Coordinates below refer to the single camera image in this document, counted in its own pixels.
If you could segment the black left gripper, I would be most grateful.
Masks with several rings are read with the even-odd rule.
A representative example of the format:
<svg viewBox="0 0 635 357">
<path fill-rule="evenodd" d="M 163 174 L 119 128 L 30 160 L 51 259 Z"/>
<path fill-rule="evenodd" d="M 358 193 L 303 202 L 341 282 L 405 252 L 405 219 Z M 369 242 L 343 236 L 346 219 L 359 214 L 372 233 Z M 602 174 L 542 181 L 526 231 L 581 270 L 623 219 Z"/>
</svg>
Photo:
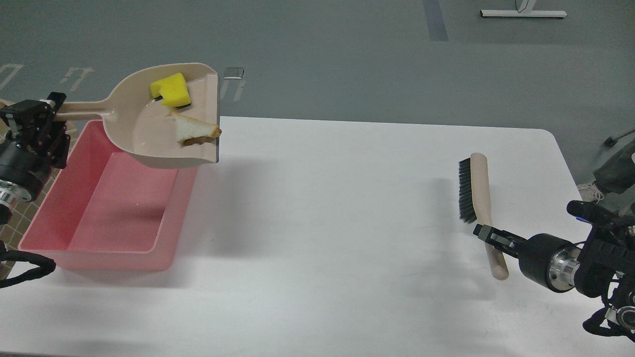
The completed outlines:
<svg viewBox="0 0 635 357">
<path fill-rule="evenodd" d="M 66 168 L 70 136 L 66 122 L 56 120 L 65 100 L 65 93 L 52 92 L 45 100 L 23 100 L 1 110 L 12 139 L 0 146 L 1 189 L 21 202 L 38 199 L 52 167 Z"/>
</svg>

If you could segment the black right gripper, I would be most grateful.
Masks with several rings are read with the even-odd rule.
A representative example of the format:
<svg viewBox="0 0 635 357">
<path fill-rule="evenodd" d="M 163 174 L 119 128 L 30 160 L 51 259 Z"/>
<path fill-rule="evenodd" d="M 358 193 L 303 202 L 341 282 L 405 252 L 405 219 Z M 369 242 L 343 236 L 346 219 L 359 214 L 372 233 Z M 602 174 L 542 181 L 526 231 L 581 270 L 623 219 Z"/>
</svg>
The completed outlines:
<svg viewBox="0 0 635 357">
<path fill-rule="evenodd" d="M 485 244 L 518 259 L 521 273 L 552 292 L 574 289 L 578 270 L 578 246 L 549 234 L 526 239 L 488 225 L 476 224 L 473 235 Z"/>
</svg>

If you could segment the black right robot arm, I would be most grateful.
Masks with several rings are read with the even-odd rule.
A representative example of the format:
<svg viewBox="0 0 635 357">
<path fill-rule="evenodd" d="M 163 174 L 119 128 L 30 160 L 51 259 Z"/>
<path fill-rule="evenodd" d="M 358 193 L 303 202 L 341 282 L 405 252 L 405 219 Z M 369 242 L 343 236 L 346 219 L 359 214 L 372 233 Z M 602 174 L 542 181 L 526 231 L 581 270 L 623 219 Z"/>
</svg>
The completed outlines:
<svg viewBox="0 0 635 357">
<path fill-rule="evenodd" d="M 549 234 L 523 238 L 476 224 L 474 235 L 496 252 L 514 257 L 522 274 L 555 293 L 576 290 L 600 298 L 602 307 L 583 329 L 604 337 L 634 339 L 634 217 L 596 203 L 573 200 L 567 212 L 590 224 L 586 240 L 573 243 Z"/>
</svg>

